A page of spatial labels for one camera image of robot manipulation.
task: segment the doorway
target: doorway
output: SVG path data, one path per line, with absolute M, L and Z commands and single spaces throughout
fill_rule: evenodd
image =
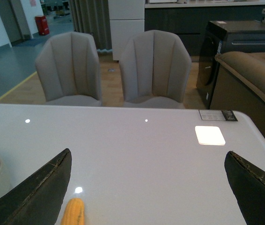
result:
M 0 0 L 0 17 L 12 45 L 23 41 L 22 33 L 17 22 L 11 0 Z

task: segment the black cabinet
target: black cabinet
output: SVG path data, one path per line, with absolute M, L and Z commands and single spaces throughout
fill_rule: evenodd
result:
M 210 20 L 262 20 L 262 6 L 146 8 L 145 30 L 177 34 L 191 56 L 199 56 Z

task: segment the gray upholstered chair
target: gray upholstered chair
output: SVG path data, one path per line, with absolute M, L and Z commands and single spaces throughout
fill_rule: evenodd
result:
M 191 58 L 176 34 L 150 30 L 132 37 L 119 65 L 123 107 L 184 108 Z
M 100 64 L 89 34 L 47 40 L 35 61 L 47 105 L 101 106 Z

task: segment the small label card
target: small label card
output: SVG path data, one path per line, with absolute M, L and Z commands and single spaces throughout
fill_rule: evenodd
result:
M 232 110 L 199 110 L 202 120 L 237 121 Z

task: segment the gray floor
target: gray floor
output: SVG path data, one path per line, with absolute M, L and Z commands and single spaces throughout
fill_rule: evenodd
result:
M 35 58 L 48 38 L 74 30 L 71 15 L 56 18 L 48 26 L 50 34 L 36 35 L 35 38 L 43 41 L 34 47 L 13 46 L 10 48 L 8 45 L 0 47 L 0 97 L 36 71 Z

